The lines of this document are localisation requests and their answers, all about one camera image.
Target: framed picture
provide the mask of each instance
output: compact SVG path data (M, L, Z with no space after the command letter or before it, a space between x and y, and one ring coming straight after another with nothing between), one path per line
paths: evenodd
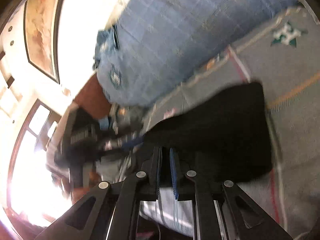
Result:
M24 41L28 61L58 84L56 54L62 3L63 0L27 0L24 8Z

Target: window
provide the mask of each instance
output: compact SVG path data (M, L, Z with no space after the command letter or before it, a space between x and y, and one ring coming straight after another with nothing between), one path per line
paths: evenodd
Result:
M48 226L71 207L46 169L46 143L60 116L36 101L18 135L8 174L7 205L29 222Z

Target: black metal frame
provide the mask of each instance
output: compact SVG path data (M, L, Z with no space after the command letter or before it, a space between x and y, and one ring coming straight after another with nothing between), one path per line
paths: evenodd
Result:
M144 171L142 176L141 172L134 172L122 182L96 185L35 240L105 240L107 236L109 240L134 240L139 202L156 201L158 196L158 171L162 152L162 148L156 147L151 158L138 167L140 171ZM292 240L236 184L231 181L208 181L200 170L190 177L188 167L179 162L178 155L175 156L175 163L178 201L192 200L194 204L194 239L221 239L220 232L223 231L227 240L234 240L236 237L239 240ZM229 219L224 215L227 213L224 207L230 213ZM247 222L242 209L255 214L253 226Z

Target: window frame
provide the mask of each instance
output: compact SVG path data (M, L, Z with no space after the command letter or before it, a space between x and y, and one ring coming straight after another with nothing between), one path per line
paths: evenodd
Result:
M48 121L48 119L50 118L50 116L52 115L52 113L56 113L50 107L48 107L46 104L44 104L42 101L37 99L35 101L35 103L33 104L33 106L31 107L31 109L30 109L30 111L29 111L25 121L23 122L19 133L18 133L17 139L16 139L14 147L13 147L13 151L12 151L12 154L11 154L11 158L10 158L9 169L8 169L8 178L7 178L7 208L12 213L14 213L16 215L18 215L18 214L11 207L11 181L12 181L12 177L13 177L14 166L15 166L15 163L16 163L16 160L17 160L17 156L18 156L18 152L19 152L19 149L20 149L20 146L21 146L22 139L23 139L26 131L30 132L33 136L36 137L35 146L39 141L39 138L40 138L40 135L41 135L41 131L37 135L29 128L29 124L30 124L32 118L34 117L34 115L35 115L37 109L39 108L39 106L44 106L45 108L47 108L50 111L47 119L45 120L45 122L44 122L44 124L43 124L43 126L41 128L41 131L42 131L44 125L46 124L46 122Z

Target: brown wall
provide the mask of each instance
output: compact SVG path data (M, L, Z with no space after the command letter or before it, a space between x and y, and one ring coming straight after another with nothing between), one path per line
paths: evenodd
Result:
M94 74L80 90L74 102L88 112L93 118L101 119L109 114L111 104L103 94L97 74Z

